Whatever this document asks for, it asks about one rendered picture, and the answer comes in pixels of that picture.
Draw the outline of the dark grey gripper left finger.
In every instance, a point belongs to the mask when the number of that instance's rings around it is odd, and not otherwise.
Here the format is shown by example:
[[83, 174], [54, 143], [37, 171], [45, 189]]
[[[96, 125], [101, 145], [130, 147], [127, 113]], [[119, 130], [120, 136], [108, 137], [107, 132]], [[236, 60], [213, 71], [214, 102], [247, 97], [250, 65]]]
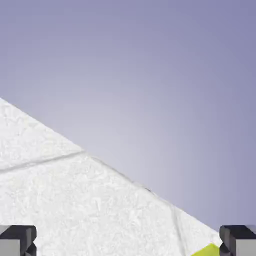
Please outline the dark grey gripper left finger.
[[0, 256], [37, 256], [34, 225], [0, 225]]

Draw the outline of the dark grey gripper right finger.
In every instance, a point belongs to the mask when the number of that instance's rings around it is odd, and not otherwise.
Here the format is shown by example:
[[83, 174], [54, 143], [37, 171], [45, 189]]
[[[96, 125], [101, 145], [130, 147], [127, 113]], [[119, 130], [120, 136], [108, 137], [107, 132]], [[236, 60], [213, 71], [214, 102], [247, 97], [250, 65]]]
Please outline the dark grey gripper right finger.
[[256, 225], [222, 225], [219, 256], [256, 256]]

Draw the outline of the large yellow-green box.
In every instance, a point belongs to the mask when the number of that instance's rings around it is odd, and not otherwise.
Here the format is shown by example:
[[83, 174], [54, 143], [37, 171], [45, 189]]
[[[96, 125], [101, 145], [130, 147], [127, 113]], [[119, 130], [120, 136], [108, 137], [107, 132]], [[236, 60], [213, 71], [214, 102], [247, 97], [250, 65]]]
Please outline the large yellow-green box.
[[210, 243], [191, 256], [220, 256], [220, 249], [217, 245]]

